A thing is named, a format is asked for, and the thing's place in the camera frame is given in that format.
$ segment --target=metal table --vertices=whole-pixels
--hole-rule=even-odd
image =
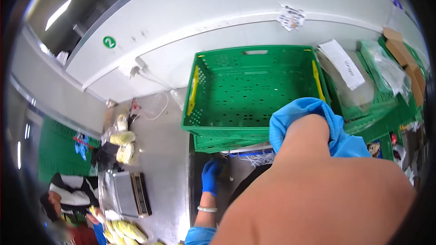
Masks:
[[[186,89],[177,90],[182,94]],[[143,172],[152,215],[136,218],[149,237],[149,244],[158,240],[167,245],[184,240],[191,226],[189,213],[189,133],[180,128],[182,111],[169,92],[168,105],[156,120],[139,116],[130,130],[136,135],[136,166],[124,166],[130,172]],[[137,98],[146,108],[150,96]],[[107,124],[112,125],[120,112],[130,104],[108,109]]]

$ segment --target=blue sleeve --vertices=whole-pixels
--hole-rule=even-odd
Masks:
[[[185,245],[207,245],[216,232],[215,228],[191,227],[185,238]]]

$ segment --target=bracelet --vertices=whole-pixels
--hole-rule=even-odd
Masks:
[[[218,211],[218,208],[206,208],[206,207],[201,207],[200,205],[197,207],[197,209],[200,211],[210,212],[210,213],[215,213]]]

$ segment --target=number 2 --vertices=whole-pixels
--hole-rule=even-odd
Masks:
[[[111,41],[110,38],[106,38],[106,39],[105,39],[105,43],[107,43],[107,44],[109,45],[109,47],[112,47],[112,46],[115,45],[114,43],[112,43],[112,41]]]

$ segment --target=dark hair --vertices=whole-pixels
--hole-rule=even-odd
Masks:
[[[44,193],[40,198],[39,201],[41,202],[42,209],[45,211],[45,214],[51,221],[58,221],[59,216],[56,213],[56,210],[52,203],[48,200],[48,192]]]

